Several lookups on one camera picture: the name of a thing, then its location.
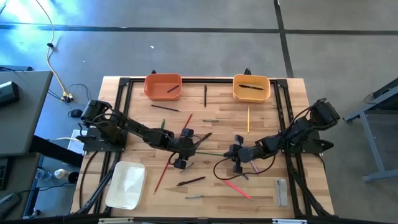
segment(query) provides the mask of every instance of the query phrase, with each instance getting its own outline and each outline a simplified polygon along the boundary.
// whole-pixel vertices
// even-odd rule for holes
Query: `white plastic container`
[[[135,209],[141,200],[145,177],[144,165],[135,162],[118,162],[105,204],[113,208]]]

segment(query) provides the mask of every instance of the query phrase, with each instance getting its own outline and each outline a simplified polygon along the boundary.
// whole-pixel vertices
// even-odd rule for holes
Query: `yellow pencil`
[[[250,106],[248,106],[248,133],[250,132]]]

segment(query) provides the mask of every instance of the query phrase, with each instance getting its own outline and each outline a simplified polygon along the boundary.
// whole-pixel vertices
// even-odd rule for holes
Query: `white bottle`
[[[54,172],[54,176],[58,179],[68,179],[68,176],[71,172],[66,171],[64,169],[59,169]]]

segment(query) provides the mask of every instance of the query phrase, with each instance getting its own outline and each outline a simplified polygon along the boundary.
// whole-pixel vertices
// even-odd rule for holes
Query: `butcher block tabletop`
[[[120,77],[104,77],[98,99],[107,101],[114,106]],[[309,106],[304,80],[288,78],[290,99],[294,115]],[[207,85],[207,105],[204,107],[204,85]],[[284,114],[287,121],[283,91],[280,91]],[[124,108],[126,90],[123,93],[120,109]],[[180,112],[154,108],[151,105],[178,109]],[[250,133],[247,132],[248,105],[250,105]],[[134,83],[128,116],[149,128],[159,128],[165,119],[165,129],[173,131],[176,136],[181,133],[188,117],[192,118],[187,128],[193,129],[196,135],[203,137],[213,133],[197,148],[197,152],[223,154],[229,145],[234,144],[234,135],[244,137],[245,146],[253,146],[254,142],[265,136],[275,135],[280,129],[274,89],[271,97],[264,103],[245,103],[233,100],[232,83],[183,83],[182,95],[178,101],[153,102],[144,94],[144,83]],[[218,122],[204,122],[204,119],[217,119]],[[92,152],[84,157],[81,174],[86,167]],[[194,162],[184,172],[169,166],[156,194],[154,189],[171,152],[153,149],[133,134],[127,138],[126,150],[121,161],[137,162],[146,168],[146,180],[140,204],[134,210],[112,209],[113,217],[209,217],[209,218],[294,218],[290,190],[288,189],[288,206],[277,204],[276,179],[285,179],[289,184],[284,155],[276,155],[274,165],[259,175],[247,175],[230,180],[232,184],[248,194],[247,199],[213,175],[213,166],[223,159],[221,156],[195,154],[187,164]],[[97,187],[104,152],[99,152],[92,160],[83,184],[82,199],[85,203]],[[333,213],[325,171],[319,157],[302,154],[302,160],[308,188],[326,211]],[[272,158],[256,159],[259,170],[267,168]],[[232,177],[234,162],[224,161],[217,168],[220,177]],[[255,172],[250,163],[243,164],[243,172]],[[182,181],[206,176],[205,179],[177,187]],[[79,190],[82,175],[79,176],[71,212],[79,209]],[[101,212],[105,208],[105,188]],[[204,195],[203,198],[185,199],[186,196]],[[297,185],[300,208],[304,211],[303,196]]]

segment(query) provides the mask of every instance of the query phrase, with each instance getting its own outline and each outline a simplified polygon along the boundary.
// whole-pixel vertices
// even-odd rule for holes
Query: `orange plastic bin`
[[[145,78],[144,93],[153,101],[177,101],[181,92],[182,78],[179,74],[150,74]]]
[[[255,90],[252,88],[243,88],[239,85],[253,86],[262,88],[263,90]],[[234,76],[233,97],[236,101],[262,103],[271,95],[271,84],[267,77],[259,75],[242,75]]]

